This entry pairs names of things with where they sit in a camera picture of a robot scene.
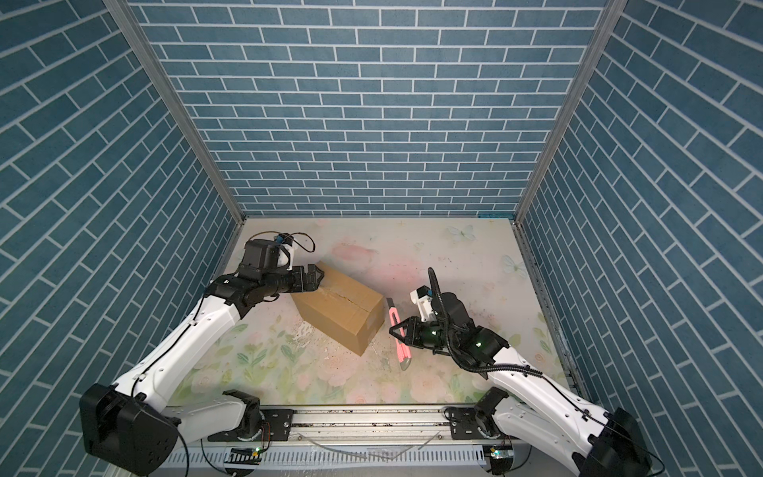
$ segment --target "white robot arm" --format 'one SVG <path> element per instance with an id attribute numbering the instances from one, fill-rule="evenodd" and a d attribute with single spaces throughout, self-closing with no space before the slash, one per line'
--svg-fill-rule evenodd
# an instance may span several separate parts
<path id="1" fill-rule="evenodd" d="M 196 362 L 255 305 L 280 293 L 318 288 L 323 271 L 315 265 L 293 266 L 294 235 L 249 239 L 236 273 L 217 277 L 159 346 L 113 384 L 95 384 L 82 395 L 88 453 L 148 475 L 172 452 L 178 437 L 185 443 L 234 431 L 246 440 L 261 431 L 259 399 L 237 390 L 211 403 L 182 408 L 167 403 Z"/>
<path id="2" fill-rule="evenodd" d="M 420 317 L 394 325 L 390 334 L 408 346 L 451 356 L 496 386 L 475 406 L 484 435 L 519 437 L 581 477 L 647 475 L 653 454 L 633 416 L 620 408 L 610 413 L 556 385 L 502 337 L 476 326 L 456 295 L 440 292 L 434 270 L 429 274 L 432 288 L 410 294 Z"/>

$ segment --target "wire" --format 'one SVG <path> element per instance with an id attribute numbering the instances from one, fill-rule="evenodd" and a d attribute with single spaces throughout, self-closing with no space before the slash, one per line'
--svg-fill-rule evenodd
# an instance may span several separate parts
<path id="1" fill-rule="evenodd" d="M 236 475 L 238 474 L 238 472 L 234 472 L 233 474 L 229 474 L 228 472 L 224 471 L 223 469 L 220 469 L 220 468 L 216 467 L 215 465 L 213 465 L 213 464 L 212 464 L 212 462 L 210 462 L 210 461 L 209 461 L 209 459 L 207 458 L 207 453 L 206 453 L 206 452 L 204 452 L 204 439 L 203 439 L 203 438 L 202 438 L 202 439 L 200 439 L 200 440 L 199 440 L 199 443 L 201 444 L 201 456 L 203 456 L 203 457 L 204 457 L 204 460 L 206 460 L 206 461 L 207 461 L 207 464 L 209 464 L 209 466 L 210 466 L 212 469 L 214 469 L 214 470 L 218 471 L 218 472 L 219 472 L 219 473 L 221 473 L 221 474 L 225 474 L 225 475 L 228 475 L 229 477 L 230 477 L 231 475 L 232 475 L 233 477 L 236 477 Z"/>
<path id="2" fill-rule="evenodd" d="M 410 446 L 406 447 L 405 449 L 401 450 L 400 452 L 398 452 L 397 454 L 395 454 L 394 456 L 390 457 L 390 456 L 385 456 L 385 455 L 382 455 L 382 454 L 375 454 L 375 453 L 370 453 L 370 452 L 360 453 L 360 452 L 350 452 L 348 450 L 334 449 L 333 447 L 324 446 L 321 443 L 315 442 L 310 437 L 303 436 L 302 434 L 297 434 L 297 435 L 299 437 L 301 437 L 302 439 L 305 439 L 305 440 L 309 441 L 310 443 L 314 444 L 315 446 L 320 447 L 321 449 L 328 450 L 329 452 L 334 452 L 334 453 L 338 453 L 338 454 L 344 454 L 346 456 L 357 457 L 358 459 L 368 459 L 369 457 L 378 457 L 379 459 L 384 459 L 384 460 L 395 460 L 398 457 L 402 456 L 404 453 L 406 453 L 409 450 L 411 450 L 414 447 L 416 447 L 416 444 L 410 445 Z M 423 444 L 419 445 L 417 450 L 421 450 L 428 443 L 432 442 L 434 440 L 434 438 L 437 437 L 437 436 L 439 436 L 439 432 L 436 433 L 435 435 L 433 435 L 432 437 L 430 437 L 429 439 L 427 439 L 427 441 L 424 442 Z"/>
<path id="3" fill-rule="evenodd" d="M 305 252 L 307 252 L 307 253 L 313 253 L 313 252 L 315 251 L 315 240 L 313 240 L 313 237 L 310 237 L 310 236 L 309 236 L 309 235 L 307 235 L 305 232 L 294 232 L 294 233 L 290 234 L 290 233 L 288 233 L 288 232 L 276 232 L 275 230 L 266 230 L 266 231 L 264 231 L 264 232 L 259 232 L 259 233 L 257 233 L 257 234 L 254 234 L 254 235 L 252 235 L 251 237 L 249 237 L 249 240 L 252 240 L 254 237 L 258 237 L 258 236 L 260 236 L 260 235 L 264 235 L 264 234 L 276 234 L 276 235 L 285 235 L 286 237 L 289 237 L 289 238 L 291 239 L 291 241 L 293 241 L 294 243 L 296 243 L 296 244 L 297 244 L 297 245 L 298 245 L 298 246 L 299 246 L 299 247 L 300 247 L 302 250 L 304 250 Z M 305 247 L 304 247 L 304 245 L 302 245 L 301 243 L 299 243 L 298 241 L 296 241 L 296 240 L 294 239 L 294 235 L 304 235 L 304 236 L 306 236 L 307 238 L 309 238 L 309 239 L 310 239 L 310 242 L 312 242 L 312 244 L 313 244 L 313 249 L 312 249 L 312 250 L 308 250 L 307 248 L 305 248 Z"/>
<path id="4" fill-rule="evenodd" d="M 533 446 L 530 446 L 530 450 L 527 452 L 527 457 L 525 457 L 525 460 L 524 460 L 524 462 L 522 462 L 522 463 L 519 465 L 519 467 L 515 467 L 515 468 L 513 468 L 513 469 L 509 469 L 509 471 L 508 471 L 508 472 L 506 472 L 506 473 L 509 473 L 509 472 L 514 472 L 515 470 L 519 470 L 519 469 L 522 469 L 522 467 L 523 467 L 525 464 L 527 464 L 527 461 L 528 461 L 528 460 L 530 460 L 530 454 L 532 454 L 532 453 L 533 453 Z"/>
<path id="5" fill-rule="evenodd" d="M 265 447 L 265 424 L 268 424 L 268 446 Z M 259 452 L 260 454 L 265 453 L 268 449 L 270 449 L 270 423 L 268 421 L 263 421 L 262 426 L 260 427 L 262 430 L 262 436 L 260 437 L 260 442 L 262 443 L 262 450 Z"/>
<path id="6" fill-rule="evenodd" d="M 169 348 L 164 350 L 164 353 L 160 354 L 158 358 L 156 358 L 154 361 L 151 362 L 151 364 L 146 366 L 146 368 L 141 372 L 141 374 L 139 374 L 138 377 L 135 378 L 135 382 L 133 382 L 133 388 L 130 390 L 130 397 L 132 399 L 135 399 L 135 387 L 140 381 L 140 375 L 146 374 L 146 371 L 151 369 L 151 366 L 155 365 L 160 359 L 162 359 L 167 353 L 169 353 L 169 351 L 175 347 L 175 345 L 180 341 L 180 339 L 183 338 L 183 335 L 185 334 L 185 332 L 191 329 L 193 324 L 196 322 L 196 318 L 198 317 L 198 312 L 201 311 L 201 306 L 204 304 L 205 298 L 207 297 L 203 295 L 201 296 L 201 300 L 199 300 L 199 303 L 198 303 L 198 308 L 196 308 L 196 313 L 194 313 L 193 318 L 191 319 L 191 321 L 188 322 L 188 326 L 185 327 L 185 329 L 180 333 L 180 335 L 178 335 L 177 339 L 175 339 L 175 341 L 171 345 L 169 345 Z"/>
<path id="7" fill-rule="evenodd" d="M 175 431 L 177 431 L 178 437 L 180 437 L 180 442 L 183 443 L 183 449 L 185 449 L 185 477 L 188 477 L 188 471 L 191 468 L 191 456 L 188 454 L 188 444 L 185 443 L 185 438 L 183 438 L 183 435 L 180 433 L 180 429 L 176 427 Z"/>

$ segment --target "table surface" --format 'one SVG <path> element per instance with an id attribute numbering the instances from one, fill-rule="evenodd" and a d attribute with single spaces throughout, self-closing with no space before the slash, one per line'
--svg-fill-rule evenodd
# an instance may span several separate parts
<path id="1" fill-rule="evenodd" d="M 310 234 L 316 251 L 300 250 L 295 264 L 323 260 L 393 298 L 402 319 L 417 314 L 410 292 L 429 285 L 427 267 L 433 267 L 443 292 L 456 293 L 477 325 L 506 338 L 533 366 L 566 387 L 507 219 L 249 219 L 226 272 L 235 271 L 246 240 L 265 230 Z M 257 305 L 225 333 L 183 379 L 171 404 L 211 400 L 232 388 L 258 396 L 263 404 L 472 402 L 490 388 L 447 356 L 411 353 L 410 367 L 403 372 L 385 324 L 363 356 L 357 356 L 304 322 L 284 294 Z"/>

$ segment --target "blue brick wall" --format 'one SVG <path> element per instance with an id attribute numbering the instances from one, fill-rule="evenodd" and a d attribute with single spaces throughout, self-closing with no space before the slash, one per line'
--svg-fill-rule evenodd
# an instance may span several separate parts
<path id="1" fill-rule="evenodd" d="M 233 223 L 100 0 L 0 11 L 0 475 L 89 475 L 79 396 L 178 322 Z"/>
<path id="2" fill-rule="evenodd" d="M 630 0 L 526 218 L 594 399 L 763 475 L 763 5 Z"/>
<path id="3" fill-rule="evenodd" d="M 605 1 L 165 3 L 130 5 L 248 215 L 474 216 L 514 211 Z"/>

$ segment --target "green leaf print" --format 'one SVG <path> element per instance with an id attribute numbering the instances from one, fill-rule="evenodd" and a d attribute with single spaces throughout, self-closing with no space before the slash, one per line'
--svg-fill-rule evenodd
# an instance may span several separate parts
<path id="1" fill-rule="evenodd" d="M 324 399 L 326 401 L 329 401 L 331 399 L 339 400 L 344 396 L 344 388 L 342 386 L 336 386 L 336 387 L 329 387 L 326 390 L 326 395 L 324 396 Z"/>
<path id="2" fill-rule="evenodd" d="M 275 388 L 281 395 L 286 395 L 291 389 L 294 379 L 291 378 L 291 370 L 284 368 L 281 370 L 281 375 L 278 378 L 278 382 L 275 384 Z"/>
<path id="3" fill-rule="evenodd" d="M 223 346 L 214 354 L 215 356 L 225 356 L 233 349 L 233 345 Z"/>
<path id="4" fill-rule="evenodd" d="M 453 392 L 453 394 L 461 391 L 461 382 L 459 381 L 459 377 L 457 375 L 454 375 L 450 379 L 449 386 L 450 386 L 450 390 L 451 390 L 451 392 Z"/>
<path id="5" fill-rule="evenodd" d="M 248 324 L 246 324 L 246 323 L 237 324 L 236 326 L 234 326 L 233 328 L 231 328 L 231 329 L 230 329 L 230 331 L 229 331 L 228 333 L 241 333 L 242 331 L 244 331 L 244 330 L 245 330 L 245 329 L 247 329 L 248 327 L 249 327 L 249 325 L 248 325 Z"/>
<path id="6" fill-rule="evenodd" d="M 263 368 L 257 368 L 257 369 L 251 369 L 247 368 L 243 370 L 243 378 L 252 386 L 257 386 L 263 381 L 265 381 L 265 378 L 270 373 L 270 369 L 263 369 Z"/>
<path id="7" fill-rule="evenodd" d="M 292 363 L 297 361 L 297 358 L 295 358 L 294 354 L 291 352 L 291 348 L 285 344 L 281 345 L 281 353 L 284 353 L 284 356 L 286 356 Z"/>
<path id="8" fill-rule="evenodd" d="M 268 356 L 268 350 L 260 351 L 257 357 L 255 359 L 252 359 L 252 366 L 256 365 L 257 363 L 265 359 L 265 356 Z"/>

